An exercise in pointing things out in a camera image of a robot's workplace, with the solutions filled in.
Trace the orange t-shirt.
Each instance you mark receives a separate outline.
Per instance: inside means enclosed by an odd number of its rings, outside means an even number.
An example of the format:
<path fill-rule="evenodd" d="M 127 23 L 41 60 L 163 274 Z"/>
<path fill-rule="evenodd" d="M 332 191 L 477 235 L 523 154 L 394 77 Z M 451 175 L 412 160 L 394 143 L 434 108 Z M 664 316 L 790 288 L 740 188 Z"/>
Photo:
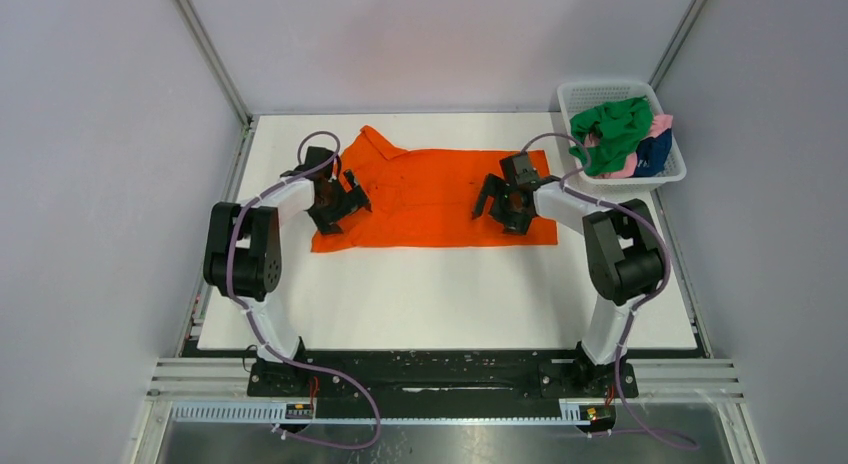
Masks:
<path fill-rule="evenodd" d="M 524 235 L 509 235 L 490 217 L 471 214 L 485 178 L 500 172 L 499 150 L 407 150 L 371 126 L 342 153 L 371 202 L 340 222 L 341 233 L 315 233 L 311 250 L 554 246 L 557 225 L 535 219 Z"/>

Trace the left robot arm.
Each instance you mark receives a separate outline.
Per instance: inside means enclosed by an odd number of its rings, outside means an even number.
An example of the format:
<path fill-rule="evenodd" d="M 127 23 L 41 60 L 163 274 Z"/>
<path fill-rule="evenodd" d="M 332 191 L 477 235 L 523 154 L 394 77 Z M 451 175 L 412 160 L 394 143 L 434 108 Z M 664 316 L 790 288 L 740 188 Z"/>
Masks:
<path fill-rule="evenodd" d="M 341 220 L 371 204 L 337 152 L 310 146 L 299 165 L 245 202 L 218 202 L 210 214 L 203 278 L 229 298 L 256 340 L 259 359 L 276 363 L 272 382 L 288 395 L 309 385 L 310 373 L 342 372 L 310 364 L 276 289 L 284 270 L 282 225 L 306 214 L 322 236 L 342 234 Z"/>

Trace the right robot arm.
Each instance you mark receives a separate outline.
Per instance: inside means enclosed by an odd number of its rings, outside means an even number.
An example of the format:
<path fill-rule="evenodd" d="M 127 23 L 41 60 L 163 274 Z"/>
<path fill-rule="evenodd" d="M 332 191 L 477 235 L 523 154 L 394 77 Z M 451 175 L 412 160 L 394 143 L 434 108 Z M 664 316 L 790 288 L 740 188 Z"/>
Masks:
<path fill-rule="evenodd" d="M 472 216 L 488 214 L 512 235 L 525 235 L 546 218 L 583 236 L 596 303 L 577 356 L 564 376 L 597 396 L 620 375 L 637 311 L 667 285 L 667 247 L 640 199 L 613 203 L 571 188 L 565 179 L 543 177 L 526 152 L 500 162 L 487 175 Z"/>

